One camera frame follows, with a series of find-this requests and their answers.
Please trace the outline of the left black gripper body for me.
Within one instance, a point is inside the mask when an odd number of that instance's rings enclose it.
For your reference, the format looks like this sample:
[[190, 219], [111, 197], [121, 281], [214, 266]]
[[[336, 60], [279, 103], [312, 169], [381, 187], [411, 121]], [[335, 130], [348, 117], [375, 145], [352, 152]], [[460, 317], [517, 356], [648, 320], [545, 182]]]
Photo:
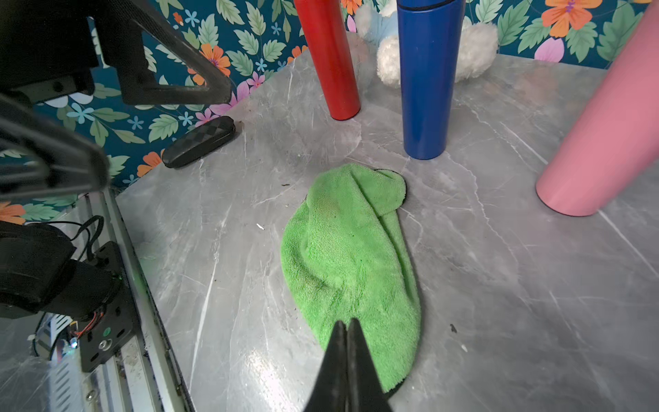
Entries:
[[94, 94], [91, 1], [1, 3], [1, 93], [23, 103]]

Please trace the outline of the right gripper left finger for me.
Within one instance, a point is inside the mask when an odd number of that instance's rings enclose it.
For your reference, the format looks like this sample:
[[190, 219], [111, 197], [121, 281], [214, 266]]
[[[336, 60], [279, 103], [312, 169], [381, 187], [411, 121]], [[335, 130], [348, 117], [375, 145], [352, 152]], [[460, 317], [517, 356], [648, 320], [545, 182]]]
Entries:
[[348, 388], [347, 328], [339, 320], [333, 327], [316, 383], [305, 406], [310, 412], [346, 410]]

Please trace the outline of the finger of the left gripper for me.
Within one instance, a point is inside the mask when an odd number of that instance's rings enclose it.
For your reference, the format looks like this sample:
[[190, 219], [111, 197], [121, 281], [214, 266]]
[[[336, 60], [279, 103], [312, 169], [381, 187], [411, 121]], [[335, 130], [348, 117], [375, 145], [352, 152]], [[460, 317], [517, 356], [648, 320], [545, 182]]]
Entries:
[[1, 166], [1, 199], [57, 197], [108, 187], [109, 161], [101, 147], [1, 96], [1, 148], [32, 162]]

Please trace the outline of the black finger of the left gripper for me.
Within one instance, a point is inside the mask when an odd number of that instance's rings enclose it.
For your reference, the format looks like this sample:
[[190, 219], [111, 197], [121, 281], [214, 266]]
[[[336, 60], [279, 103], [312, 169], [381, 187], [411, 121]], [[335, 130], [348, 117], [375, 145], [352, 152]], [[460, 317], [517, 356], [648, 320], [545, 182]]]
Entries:
[[97, 41], [131, 106], [228, 103], [229, 75], [173, 28], [151, 1], [99, 1]]

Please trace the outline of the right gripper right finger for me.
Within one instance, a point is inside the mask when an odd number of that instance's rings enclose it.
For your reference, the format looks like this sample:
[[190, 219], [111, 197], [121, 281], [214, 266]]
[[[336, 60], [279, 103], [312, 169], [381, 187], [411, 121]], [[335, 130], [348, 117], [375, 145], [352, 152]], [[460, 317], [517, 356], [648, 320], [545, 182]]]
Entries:
[[347, 372], [347, 411], [392, 412], [358, 319], [351, 319], [348, 326]]

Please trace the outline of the green microfiber cloth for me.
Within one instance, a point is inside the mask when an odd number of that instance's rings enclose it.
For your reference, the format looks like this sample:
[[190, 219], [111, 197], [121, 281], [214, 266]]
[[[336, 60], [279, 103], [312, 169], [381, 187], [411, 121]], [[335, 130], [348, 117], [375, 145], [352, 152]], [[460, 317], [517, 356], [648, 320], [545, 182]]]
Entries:
[[281, 241], [284, 279], [321, 347], [337, 321], [358, 319], [385, 392], [409, 375], [421, 335], [419, 290], [398, 219], [406, 195], [394, 171], [333, 168], [315, 178]]

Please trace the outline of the red thermos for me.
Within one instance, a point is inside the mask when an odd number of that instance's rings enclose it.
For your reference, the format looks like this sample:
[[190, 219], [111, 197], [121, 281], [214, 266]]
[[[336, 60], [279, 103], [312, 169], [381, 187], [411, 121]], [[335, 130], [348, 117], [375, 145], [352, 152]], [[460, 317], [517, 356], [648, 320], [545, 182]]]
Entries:
[[340, 3], [335, 0], [295, 0], [329, 114], [335, 120], [353, 118], [360, 97]]

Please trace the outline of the dark blue thermos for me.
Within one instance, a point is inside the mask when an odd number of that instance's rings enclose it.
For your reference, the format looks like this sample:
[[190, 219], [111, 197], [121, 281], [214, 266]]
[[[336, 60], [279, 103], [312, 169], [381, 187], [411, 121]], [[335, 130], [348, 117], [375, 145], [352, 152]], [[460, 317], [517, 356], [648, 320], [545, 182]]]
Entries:
[[396, 3], [403, 145], [417, 160], [446, 149], [465, 2]]

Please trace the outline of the pink thermos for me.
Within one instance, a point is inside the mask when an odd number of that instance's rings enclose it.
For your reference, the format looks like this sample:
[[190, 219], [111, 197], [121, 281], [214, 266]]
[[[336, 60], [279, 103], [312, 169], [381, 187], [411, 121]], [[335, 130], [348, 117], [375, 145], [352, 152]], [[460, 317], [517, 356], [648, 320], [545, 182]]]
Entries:
[[645, 12], [535, 185], [550, 209], [591, 216], [658, 158], [658, 3]]

